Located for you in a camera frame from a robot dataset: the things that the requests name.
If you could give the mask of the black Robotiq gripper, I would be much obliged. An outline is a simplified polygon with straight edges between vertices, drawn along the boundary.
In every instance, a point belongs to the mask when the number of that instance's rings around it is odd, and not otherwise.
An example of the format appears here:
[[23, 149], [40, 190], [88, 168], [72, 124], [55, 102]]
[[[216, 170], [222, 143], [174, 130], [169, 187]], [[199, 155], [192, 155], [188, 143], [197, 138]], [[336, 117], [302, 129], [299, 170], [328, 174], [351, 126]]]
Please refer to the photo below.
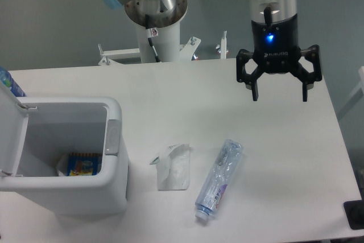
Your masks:
[[[308, 91], [315, 82], [322, 80], [320, 46], [314, 44], [302, 50], [298, 45], [297, 15], [268, 26], [265, 23], [251, 22], [254, 52], [240, 49], [236, 56], [236, 78], [251, 90], [253, 101], [259, 97], [257, 80], [263, 75], [290, 73], [302, 83], [302, 100], [307, 102]], [[299, 60], [304, 58], [312, 64], [308, 72]], [[249, 74], [246, 64], [252, 59], [257, 67]]]

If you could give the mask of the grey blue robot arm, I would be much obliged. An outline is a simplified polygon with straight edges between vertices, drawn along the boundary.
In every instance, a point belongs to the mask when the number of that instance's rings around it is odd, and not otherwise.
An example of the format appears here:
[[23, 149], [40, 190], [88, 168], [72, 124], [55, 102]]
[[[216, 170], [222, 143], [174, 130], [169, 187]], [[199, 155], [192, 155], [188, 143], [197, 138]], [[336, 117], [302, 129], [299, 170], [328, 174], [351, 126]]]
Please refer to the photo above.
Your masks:
[[[142, 62], [178, 61], [182, 56], [179, 35], [169, 35], [187, 12], [187, 0], [103, 0], [112, 9], [123, 8], [136, 24]], [[254, 39], [253, 51], [239, 50], [237, 81], [258, 99], [261, 75], [290, 73], [302, 83], [303, 99], [322, 79], [319, 47], [298, 45], [296, 0], [249, 0]]]

